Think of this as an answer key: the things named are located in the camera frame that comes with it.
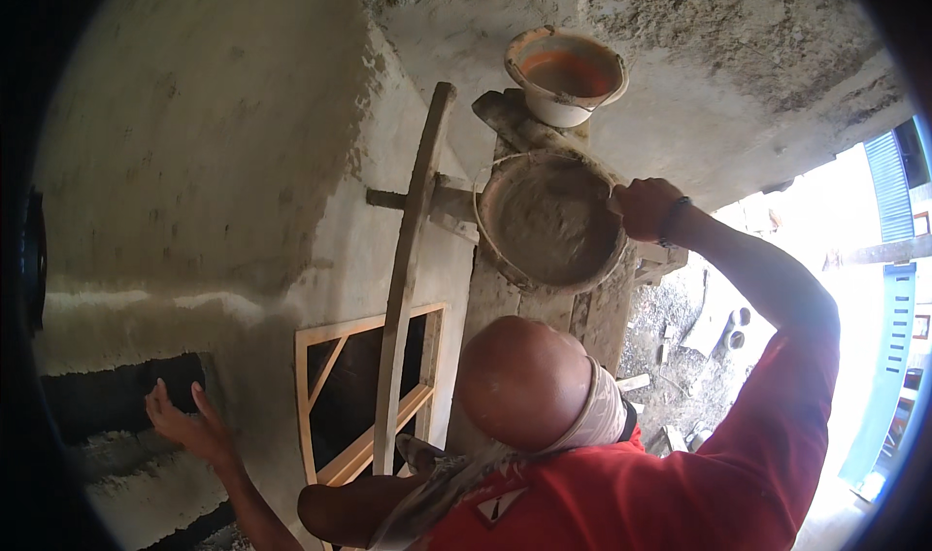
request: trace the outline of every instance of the sleeve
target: sleeve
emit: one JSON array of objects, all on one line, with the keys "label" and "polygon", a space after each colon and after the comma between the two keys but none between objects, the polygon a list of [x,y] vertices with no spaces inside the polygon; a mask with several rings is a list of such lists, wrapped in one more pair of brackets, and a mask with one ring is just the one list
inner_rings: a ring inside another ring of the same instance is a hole
[{"label": "sleeve", "polygon": [[759,482],[797,530],[829,446],[838,365],[836,335],[777,332],[725,420],[696,452]]}]

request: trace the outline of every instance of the bald man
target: bald man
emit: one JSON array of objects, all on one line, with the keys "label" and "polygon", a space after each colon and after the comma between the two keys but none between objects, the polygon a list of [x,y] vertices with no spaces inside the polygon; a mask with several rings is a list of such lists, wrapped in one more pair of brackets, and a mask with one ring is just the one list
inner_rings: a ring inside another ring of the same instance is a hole
[{"label": "bald man", "polygon": [[[633,240],[703,254],[777,329],[715,434],[695,453],[644,451],[613,376],[571,336],[498,319],[460,358],[456,396],[495,440],[469,457],[402,436],[416,474],[310,485],[312,534],[381,549],[788,549],[816,491],[839,361],[832,297],[789,255],[693,207],[663,179],[616,186]],[[192,387],[199,418],[146,397],[156,429],[213,464],[257,551],[299,549],[252,486],[229,432]]]}]

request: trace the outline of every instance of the concrete wall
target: concrete wall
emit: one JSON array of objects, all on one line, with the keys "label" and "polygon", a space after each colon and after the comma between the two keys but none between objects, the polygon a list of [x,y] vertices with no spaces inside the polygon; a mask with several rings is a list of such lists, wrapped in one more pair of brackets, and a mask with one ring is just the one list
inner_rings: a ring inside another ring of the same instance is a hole
[{"label": "concrete wall", "polygon": [[[406,191],[425,115],[356,0],[106,0],[39,149],[40,371],[211,354],[210,392],[251,477],[301,533],[294,333],[385,311],[401,213],[366,206],[365,191]],[[441,170],[462,174],[449,149]],[[469,244],[426,227],[415,304],[450,303],[438,444],[471,267]],[[145,470],[87,488],[128,549],[223,496],[186,453]]]},{"label": "concrete wall", "polygon": [[913,112],[854,0],[365,0],[422,95],[460,87],[450,142],[475,173],[494,134],[470,109],[514,87],[508,42],[551,23],[618,51],[631,85],[592,118],[628,178],[664,176],[708,211],[834,159]]}]

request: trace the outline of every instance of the bucket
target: bucket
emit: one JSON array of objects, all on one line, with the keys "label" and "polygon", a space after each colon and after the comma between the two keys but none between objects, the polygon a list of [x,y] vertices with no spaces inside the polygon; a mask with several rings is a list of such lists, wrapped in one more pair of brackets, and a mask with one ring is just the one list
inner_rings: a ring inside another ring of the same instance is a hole
[{"label": "bucket", "polygon": [[557,128],[582,124],[628,89],[622,56],[597,39],[552,25],[512,39],[505,70],[524,89],[531,113]]},{"label": "bucket", "polygon": [[479,246],[527,293],[578,294],[604,281],[627,242],[610,186],[582,162],[547,150],[492,167],[476,208]]}]

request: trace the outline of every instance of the red t-shirt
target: red t-shirt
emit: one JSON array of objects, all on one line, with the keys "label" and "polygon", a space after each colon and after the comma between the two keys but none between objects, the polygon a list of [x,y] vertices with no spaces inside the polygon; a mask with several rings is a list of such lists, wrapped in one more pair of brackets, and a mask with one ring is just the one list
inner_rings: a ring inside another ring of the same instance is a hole
[{"label": "red t-shirt", "polygon": [[410,548],[788,549],[829,444],[837,337],[781,331],[698,452],[631,441],[489,475]]}]

